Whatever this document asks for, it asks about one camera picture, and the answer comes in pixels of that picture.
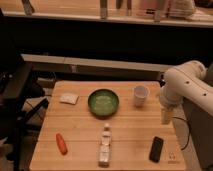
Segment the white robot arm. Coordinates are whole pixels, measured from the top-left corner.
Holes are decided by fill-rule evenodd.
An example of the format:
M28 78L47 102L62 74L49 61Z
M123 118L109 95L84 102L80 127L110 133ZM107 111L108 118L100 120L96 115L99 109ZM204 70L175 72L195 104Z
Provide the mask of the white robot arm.
M206 73L205 66L197 60L173 66L164 73L165 85L158 93L163 124L170 123L173 110L184 98L213 116L213 87L203 81Z

